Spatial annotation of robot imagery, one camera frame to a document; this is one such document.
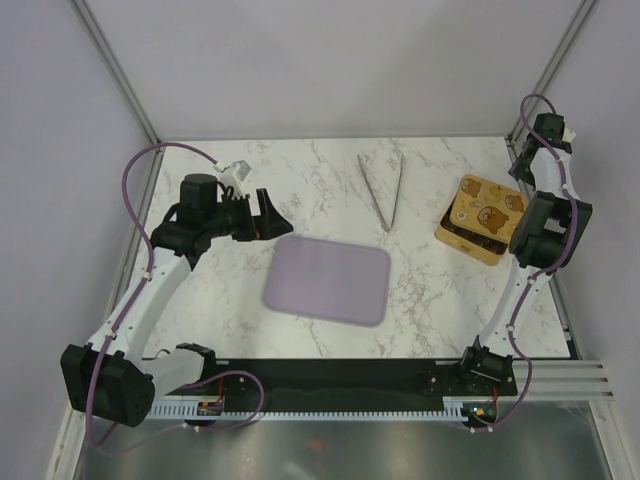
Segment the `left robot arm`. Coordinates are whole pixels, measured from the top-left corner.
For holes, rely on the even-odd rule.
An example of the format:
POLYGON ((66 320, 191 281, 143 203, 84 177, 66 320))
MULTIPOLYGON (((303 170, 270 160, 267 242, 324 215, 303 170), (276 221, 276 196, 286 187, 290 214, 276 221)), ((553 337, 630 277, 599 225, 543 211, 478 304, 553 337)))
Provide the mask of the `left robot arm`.
POLYGON ((267 241, 293 232, 266 189, 257 190, 260 212, 246 195, 209 174, 190 174, 150 238, 150 259, 121 302, 83 346, 69 345, 60 360, 71 407, 128 427, 139 425, 153 402, 185 386, 213 391, 218 369, 212 350, 181 344, 146 360, 144 350, 169 300, 195 269, 213 240, 267 241))

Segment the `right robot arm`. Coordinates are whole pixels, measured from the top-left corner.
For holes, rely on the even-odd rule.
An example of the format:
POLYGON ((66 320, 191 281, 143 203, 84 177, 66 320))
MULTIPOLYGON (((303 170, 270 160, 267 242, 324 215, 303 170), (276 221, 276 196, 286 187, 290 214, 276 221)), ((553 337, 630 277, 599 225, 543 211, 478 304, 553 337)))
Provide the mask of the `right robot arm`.
POLYGON ((509 244, 513 256, 507 284, 482 332, 467 347, 457 382, 469 394, 513 379, 517 340, 540 290, 565 267, 591 218, 593 207, 579 199, 571 176, 571 142, 564 117, 542 113, 512 165, 509 175, 533 188, 533 196, 509 244))

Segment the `gold chocolate box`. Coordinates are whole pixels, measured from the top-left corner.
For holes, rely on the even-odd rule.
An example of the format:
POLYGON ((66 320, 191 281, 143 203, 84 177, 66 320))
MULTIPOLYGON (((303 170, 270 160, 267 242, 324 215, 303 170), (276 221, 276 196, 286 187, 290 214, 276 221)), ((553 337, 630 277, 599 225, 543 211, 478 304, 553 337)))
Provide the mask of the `gold chocolate box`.
POLYGON ((507 250, 506 243, 458 227, 447 215, 440 220, 435 237, 449 247, 489 266, 497 265, 507 250))

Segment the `lavender plastic tray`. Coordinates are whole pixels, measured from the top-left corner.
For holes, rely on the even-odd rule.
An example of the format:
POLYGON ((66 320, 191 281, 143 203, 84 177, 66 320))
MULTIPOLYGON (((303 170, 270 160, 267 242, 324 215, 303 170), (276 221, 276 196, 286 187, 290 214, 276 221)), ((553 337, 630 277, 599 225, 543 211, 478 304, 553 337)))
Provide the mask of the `lavender plastic tray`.
POLYGON ((263 292, 274 311, 372 328, 385 318, 391 257, 381 248, 303 236, 277 241, 263 292))

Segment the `right aluminium frame post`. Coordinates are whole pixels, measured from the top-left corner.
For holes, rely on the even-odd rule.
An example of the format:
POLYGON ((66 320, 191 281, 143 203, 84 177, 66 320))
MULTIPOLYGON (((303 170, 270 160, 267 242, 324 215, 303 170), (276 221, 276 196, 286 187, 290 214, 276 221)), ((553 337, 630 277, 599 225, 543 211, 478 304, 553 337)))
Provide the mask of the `right aluminium frame post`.
MULTIPOLYGON (((547 95, 548 90, 553 84, 555 78, 561 71, 565 61, 569 57, 571 51, 576 45, 583 29, 589 22, 592 14, 602 1, 598 0, 582 0, 579 1, 578 7, 573 13, 568 25, 566 26, 559 42, 554 48, 549 60, 547 61, 541 75, 539 76, 532 93, 547 95)), ((531 115, 535 113, 538 108, 540 99, 528 100, 525 105, 525 115, 527 119, 531 118, 531 115)), ((516 122, 505 137, 508 147, 514 147, 526 136, 524 122, 520 116, 516 119, 516 122)))

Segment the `aluminium frame post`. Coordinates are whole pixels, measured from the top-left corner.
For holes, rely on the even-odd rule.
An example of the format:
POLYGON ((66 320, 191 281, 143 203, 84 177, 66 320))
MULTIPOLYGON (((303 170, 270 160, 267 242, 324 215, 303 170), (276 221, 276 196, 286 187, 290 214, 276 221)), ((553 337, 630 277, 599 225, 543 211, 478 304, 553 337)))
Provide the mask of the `aluminium frame post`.
MULTIPOLYGON (((541 75, 539 76, 532 93, 547 95, 548 90, 553 84, 555 78, 561 71, 565 61, 569 57, 571 51, 576 45, 583 29, 589 22, 592 14, 602 1, 598 0, 582 0, 579 1, 578 7, 573 13, 568 25, 566 26, 559 42, 554 48, 549 60, 547 61, 541 75)), ((538 108, 540 99, 528 100, 525 105, 525 115, 527 119, 531 118, 531 115, 535 113, 538 108)), ((505 137, 508 147, 514 147, 526 136, 524 122, 520 116, 516 119, 516 122, 505 137)))
POLYGON ((118 91, 134 116, 136 123, 152 144, 159 143, 160 135, 145 112, 135 89, 111 47, 109 40, 97 20, 97 17, 89 5, 89 2, 85 0, 69 0, 68 3, 96 48, 101 61, 106 66, 118 91))

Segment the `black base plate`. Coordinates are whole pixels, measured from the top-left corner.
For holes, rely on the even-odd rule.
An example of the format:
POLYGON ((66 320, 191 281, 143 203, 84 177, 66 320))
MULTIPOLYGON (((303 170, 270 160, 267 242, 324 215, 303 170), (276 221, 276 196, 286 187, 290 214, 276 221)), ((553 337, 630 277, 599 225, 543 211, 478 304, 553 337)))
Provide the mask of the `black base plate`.
POLYGON ((212 375, 226 373, 224 399, 231 410, 253 411, 259 388, 261 411, 367 412, 435 410, 446 397, 514 396, 509 371, 502 382, 430 359, 231 359, 219 360, 212 375))

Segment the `left aluminium frame post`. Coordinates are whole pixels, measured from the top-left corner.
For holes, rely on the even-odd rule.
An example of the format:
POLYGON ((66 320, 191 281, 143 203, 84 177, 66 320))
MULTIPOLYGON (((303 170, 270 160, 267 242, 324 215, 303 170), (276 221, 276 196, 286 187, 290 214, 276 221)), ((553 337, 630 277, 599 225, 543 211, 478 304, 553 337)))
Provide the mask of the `left aluminium frame post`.
POLYGON ((159 143, 160 135, 145 112, 135 89, 111 47, 109 40, 97 20, 97 17, 89 5, 89 2, 85 0, 69 0, 68 3, 96 48, 101 61, 106 66, 118 91, 134 116, 136 123, 152 144, 159 143))

